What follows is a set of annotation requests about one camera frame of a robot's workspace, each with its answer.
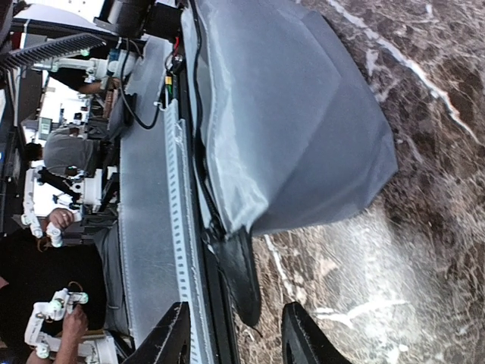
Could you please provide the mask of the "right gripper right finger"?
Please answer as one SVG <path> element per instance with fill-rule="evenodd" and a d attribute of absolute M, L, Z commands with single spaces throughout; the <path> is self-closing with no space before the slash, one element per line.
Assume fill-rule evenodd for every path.
<path fill-rule="evenodd" d="M 282 356 L 283 363 L 351 364 L 298 302 L 283 307 Z"/>

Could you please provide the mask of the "black comb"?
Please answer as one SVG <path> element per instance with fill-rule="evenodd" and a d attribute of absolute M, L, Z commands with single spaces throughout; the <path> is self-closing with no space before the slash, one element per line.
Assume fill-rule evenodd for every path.
<path fill-rule="evenodd" d="M 42 44 L 1 54 L 1 72 L 4 73 L 18 67 L 30 67 L 41 61 L 72 56 L 105 45 L 106 42 L 103 38 L 90 33 L 52 39 Z"/>

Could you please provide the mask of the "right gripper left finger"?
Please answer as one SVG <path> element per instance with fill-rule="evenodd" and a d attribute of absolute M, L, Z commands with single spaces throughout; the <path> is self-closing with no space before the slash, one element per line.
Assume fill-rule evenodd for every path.
<path fill-rule="evenodd" d="M 127 364 L 179 364 L 190 362 L 190 308 L 175 302 L 148 337 L 127 358 Z"/>

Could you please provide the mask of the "grey zipper pouch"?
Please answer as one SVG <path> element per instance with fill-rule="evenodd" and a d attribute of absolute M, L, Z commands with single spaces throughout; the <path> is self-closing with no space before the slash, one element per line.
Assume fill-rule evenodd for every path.
<path fill-rule="evenodd" d="M 396 173 L 390 124 L 324 16 L 293 1 L 191 1 L 202 221 L 236 311 L 258 323 L 251 239 L 366 209 Z"/>

